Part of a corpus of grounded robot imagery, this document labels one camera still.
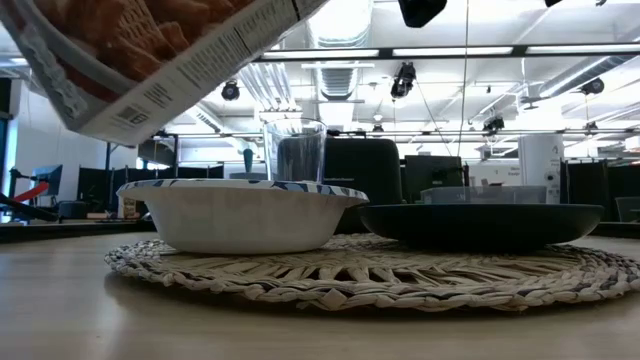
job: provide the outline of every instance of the cereal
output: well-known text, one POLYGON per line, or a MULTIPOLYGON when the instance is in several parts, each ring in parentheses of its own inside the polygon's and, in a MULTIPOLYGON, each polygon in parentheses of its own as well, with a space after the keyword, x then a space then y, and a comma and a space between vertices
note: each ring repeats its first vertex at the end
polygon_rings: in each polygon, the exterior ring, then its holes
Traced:
POLYGON ((137 81, 251 0, 36 0, 49 21, 88 54, 137 81))

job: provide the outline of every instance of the office chair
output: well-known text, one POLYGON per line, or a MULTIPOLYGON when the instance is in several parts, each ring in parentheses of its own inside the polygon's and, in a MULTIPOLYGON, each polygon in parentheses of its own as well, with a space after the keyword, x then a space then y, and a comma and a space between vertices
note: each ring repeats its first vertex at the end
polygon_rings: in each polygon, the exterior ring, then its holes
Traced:
POLYGON ((640 197, 616 198, 620 222, 640 222, 640 197))

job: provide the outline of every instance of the cereal box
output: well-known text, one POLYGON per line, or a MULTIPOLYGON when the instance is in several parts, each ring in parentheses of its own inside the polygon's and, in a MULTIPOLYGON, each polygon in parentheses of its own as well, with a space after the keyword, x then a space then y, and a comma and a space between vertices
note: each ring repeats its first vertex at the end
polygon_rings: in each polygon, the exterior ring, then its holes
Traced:
POLYGON ((137 145, 326 0, 0 0, 69 130, 137 145))

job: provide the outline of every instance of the desk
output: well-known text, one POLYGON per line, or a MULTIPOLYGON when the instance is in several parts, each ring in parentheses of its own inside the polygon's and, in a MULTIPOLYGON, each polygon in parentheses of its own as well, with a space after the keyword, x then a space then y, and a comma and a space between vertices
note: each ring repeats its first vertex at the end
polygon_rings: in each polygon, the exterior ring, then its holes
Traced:
MULTIPOLYGON (((638 359, 640 296, 524 314, 328 314, 242 306, 110 275, 154 234, 0 245, 2 359, 638 359)), ((637 240, 590 238, 640 258, 637 240)))

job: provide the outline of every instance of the barcode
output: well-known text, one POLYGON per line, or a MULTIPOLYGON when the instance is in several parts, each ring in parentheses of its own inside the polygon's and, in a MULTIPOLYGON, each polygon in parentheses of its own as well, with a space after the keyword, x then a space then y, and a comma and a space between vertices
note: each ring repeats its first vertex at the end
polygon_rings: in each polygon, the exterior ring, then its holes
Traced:
POLYGON ((147 116, 147 114, 139 111, 138 109, 132 106, 125 107, 122 111, 118 113, 117 116, 132 124, 142 124, 143 122, 149 120, 149 116, 147 116))

